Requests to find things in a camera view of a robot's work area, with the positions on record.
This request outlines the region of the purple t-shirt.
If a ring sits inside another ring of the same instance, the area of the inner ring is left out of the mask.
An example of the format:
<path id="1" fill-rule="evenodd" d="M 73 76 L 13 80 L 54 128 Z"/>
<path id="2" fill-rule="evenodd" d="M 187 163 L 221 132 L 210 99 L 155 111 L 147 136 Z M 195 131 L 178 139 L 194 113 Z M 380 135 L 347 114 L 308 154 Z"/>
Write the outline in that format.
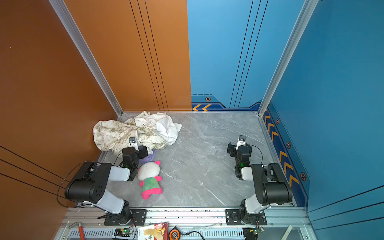
<path id="1" fill-rule="evenodd" d="M 146 164 L 146 163 L 149 163 L 149 162 L 154 162 L 155 160 L 155 156 L 156 156 L 156 153 L 158 152 L 158 150 L 153 150 L 153 153 L 144 157 L 143 159 L 140 159 L 139 160 L 139 163 L 140 164 Z"/>

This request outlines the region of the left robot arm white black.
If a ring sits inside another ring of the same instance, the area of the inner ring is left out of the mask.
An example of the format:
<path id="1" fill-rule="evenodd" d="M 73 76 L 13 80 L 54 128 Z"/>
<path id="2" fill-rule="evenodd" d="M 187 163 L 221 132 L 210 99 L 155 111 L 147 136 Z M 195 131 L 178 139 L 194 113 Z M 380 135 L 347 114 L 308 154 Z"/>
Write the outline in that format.
<path id="1" fill-rule="evenodd" d="M 105 212 L 106 226 L 143 226 L 146 210 L 131 210 L 129 202 L 107 190 L 108 182 L 131 182 L 135 179 L 139 160 L 148 156 L 145 146 L 122 149 L 123 161 L 115 166 L 110 163 L 85 162 L 65 189 L 65 198 L 77 203 L 95 206 Z"/>

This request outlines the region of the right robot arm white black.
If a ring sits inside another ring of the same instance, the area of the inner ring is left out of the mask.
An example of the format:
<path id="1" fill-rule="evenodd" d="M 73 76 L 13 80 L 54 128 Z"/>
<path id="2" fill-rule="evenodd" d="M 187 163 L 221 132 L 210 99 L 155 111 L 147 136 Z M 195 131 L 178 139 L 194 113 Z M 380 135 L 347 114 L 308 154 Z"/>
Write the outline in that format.
<path id="1" fill-rule="evenodd" d="M 253 146 L 238 142 L 228 144 L 227 153 L 235 158 L 235 175 L 254 184 L 254 193 L 242 200 L 238 210 L 226 210 L 227 225 L 267 225 L 265 211 L 293 200 L 292 189 L 277 163 L 251 164 Z"/>

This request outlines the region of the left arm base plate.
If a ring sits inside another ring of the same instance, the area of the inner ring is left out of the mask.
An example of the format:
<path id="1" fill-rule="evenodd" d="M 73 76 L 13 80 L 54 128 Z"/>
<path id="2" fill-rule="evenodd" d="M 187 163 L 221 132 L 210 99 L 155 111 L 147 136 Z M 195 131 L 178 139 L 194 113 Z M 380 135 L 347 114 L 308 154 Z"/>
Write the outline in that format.
<path id="1" fill-rule="evenodd" d="M 147 217 L 146 209 L 133 209 L 127 217 L 120 215 L 106 214 L 105 226 L 144 226 Z"/>

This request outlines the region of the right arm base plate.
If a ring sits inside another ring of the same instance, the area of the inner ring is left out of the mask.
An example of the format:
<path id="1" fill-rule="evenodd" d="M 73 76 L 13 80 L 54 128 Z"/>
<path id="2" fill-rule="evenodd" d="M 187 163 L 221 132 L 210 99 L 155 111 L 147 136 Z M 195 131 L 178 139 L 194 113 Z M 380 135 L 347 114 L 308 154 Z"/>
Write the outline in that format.
<path id="1" fill-rule="evenodd" d="M 240 213 L 239 209 L 226 209 L 226 221 L 227 225 L 235 226 L 235 225 L 260 225 L 266 226 L 267 217 L 264 212 L 260 214 L 248 214 L 245 212 L 244 214 Z"/>

